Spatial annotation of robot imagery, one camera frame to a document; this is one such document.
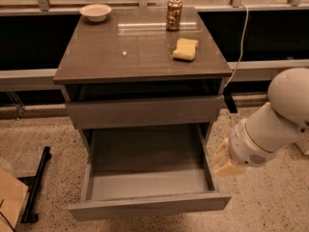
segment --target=white robot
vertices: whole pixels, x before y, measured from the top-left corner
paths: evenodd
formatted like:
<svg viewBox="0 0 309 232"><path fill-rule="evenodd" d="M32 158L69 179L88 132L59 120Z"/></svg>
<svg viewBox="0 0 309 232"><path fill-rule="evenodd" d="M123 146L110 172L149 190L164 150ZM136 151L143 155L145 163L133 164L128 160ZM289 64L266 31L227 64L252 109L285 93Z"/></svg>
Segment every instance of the white robot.
<svg viewBox="0 0 309 232"><path fill-rule="evenodd" d="M214 173L236 175L246 166L262 166L281 147L309 136L309 69L289 69L275 76L268 100L220 145L212 158Z"/></svg>

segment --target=bowl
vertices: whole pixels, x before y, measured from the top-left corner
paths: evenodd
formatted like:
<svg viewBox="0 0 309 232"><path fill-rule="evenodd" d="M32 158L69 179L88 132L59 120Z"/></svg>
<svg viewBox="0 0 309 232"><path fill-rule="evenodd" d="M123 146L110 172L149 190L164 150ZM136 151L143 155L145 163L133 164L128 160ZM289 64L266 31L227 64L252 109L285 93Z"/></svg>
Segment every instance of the bowl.
<svg viewBox="0 0 309 232"><path fill-rule="evenodd" d="M105 4L91 4L79 10L82 15L85 15L92 22L104 21L111 11L112 8Z"/></svg>

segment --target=can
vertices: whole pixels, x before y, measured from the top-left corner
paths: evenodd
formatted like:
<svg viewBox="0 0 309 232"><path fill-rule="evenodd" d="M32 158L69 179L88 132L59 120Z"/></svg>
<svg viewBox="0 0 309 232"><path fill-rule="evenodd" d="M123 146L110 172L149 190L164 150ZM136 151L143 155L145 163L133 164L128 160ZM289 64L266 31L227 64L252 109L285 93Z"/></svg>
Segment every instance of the can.
<svg viewBox="0 0 309 232"><path fill-rule="evenodd" d="M183 3L181 0L170 0L167 4L166 29L180 30Z"/></svg>

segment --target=closed drawer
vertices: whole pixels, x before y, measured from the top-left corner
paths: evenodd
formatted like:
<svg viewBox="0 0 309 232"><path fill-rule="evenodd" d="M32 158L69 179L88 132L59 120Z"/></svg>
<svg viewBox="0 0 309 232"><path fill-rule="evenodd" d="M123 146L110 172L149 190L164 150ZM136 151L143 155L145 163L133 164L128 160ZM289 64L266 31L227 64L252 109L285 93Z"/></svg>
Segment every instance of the closed drawer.
<svg viewBox="0 0 309 232"><path fill-rule="evenodd" d="M222 210L196 125L94 130L77 220Z"/></svg>
<svg viewBox="0 0 309 232"><path fill-rule="evenodd" d="M69 102L67 109L76 129L98 129L211 122L221 104L215 96Z"/></svg>

